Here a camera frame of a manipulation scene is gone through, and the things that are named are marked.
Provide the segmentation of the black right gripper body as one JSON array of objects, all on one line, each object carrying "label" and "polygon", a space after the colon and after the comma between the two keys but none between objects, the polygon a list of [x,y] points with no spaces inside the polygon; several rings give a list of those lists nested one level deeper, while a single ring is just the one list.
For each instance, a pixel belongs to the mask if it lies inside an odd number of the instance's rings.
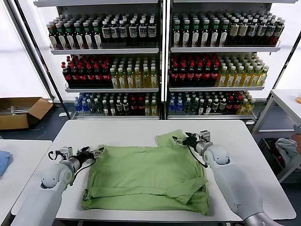
[{"label": "black right gripper body", "polygon": [[190,146],[192,148],[196,148],[199,142],[200,141],[194,137],[188,137],[186,138],[185,145]]}]

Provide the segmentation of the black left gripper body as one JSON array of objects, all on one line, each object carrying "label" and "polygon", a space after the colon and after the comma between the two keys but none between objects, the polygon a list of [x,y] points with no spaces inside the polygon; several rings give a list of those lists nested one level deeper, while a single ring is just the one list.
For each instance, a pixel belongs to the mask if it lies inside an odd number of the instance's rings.
[{"label": "black left gripper body", "polygon": [[84,163],[89,159],[94,159],[94,153],[90,151],[82,151],[78,152],[75,158],[79,161],[79,163]]}]

